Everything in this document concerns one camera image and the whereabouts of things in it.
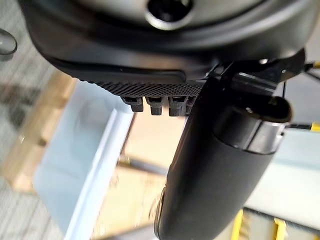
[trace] yellow object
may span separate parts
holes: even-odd
[[[320,69],[320,61],[315,61],[314,64],[313,64],[313,67],[315,69]]]
[[[273,240],[285,240],[286,229],[287,229],[286,222],[281,219],[275,218]]]
[[[311,131],[320,132],[320,122],[313,122],[311,126]]]
[[[232,229],[232,234],[231,234],[231,240],[239,240],[243,215],[244,215],[244,211],[241,209],[237,213],[237,215],[236,215],[236,217],[234,219],[234,224],[233,224],[233,229]]]

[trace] black cylindrical handle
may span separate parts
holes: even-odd
[[[214,239],[250,196],[290,119],[282,98],[226,92],[208,80],[169,168],[155,220],[158,238]]]

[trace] gray carpet floor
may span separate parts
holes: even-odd
[[[12,60],[0,62],[0,164],[54,68],[33,47],[15,0],[0,0],[0,28],[18,42]],[[14,192],[0,177],[0,240],[59,240],[63,235],[34,194]]]

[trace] white bin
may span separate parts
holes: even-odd
[[[120,97],[78,82],[33,186],[65,240],[89,240],[133,113]]]

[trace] round hole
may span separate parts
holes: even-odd
[[[160,30],[176,30],[191,20],[192,0],[150,0],[145,19]]]

